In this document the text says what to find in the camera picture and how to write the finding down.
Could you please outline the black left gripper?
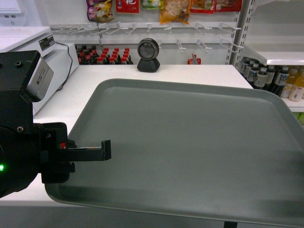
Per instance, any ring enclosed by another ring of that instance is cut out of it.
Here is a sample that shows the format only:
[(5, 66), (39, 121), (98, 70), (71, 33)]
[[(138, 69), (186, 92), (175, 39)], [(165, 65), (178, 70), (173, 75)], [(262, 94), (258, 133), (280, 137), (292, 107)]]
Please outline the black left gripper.
[(75, 172), (73, 162), (111, 159), (111, 141), (101, 147), (68, 149), (65, 123), (36, 123), (32, 134), (0, 128), (0, 196), (26, 189), (42, 175), (43, 183), (63, 183)]

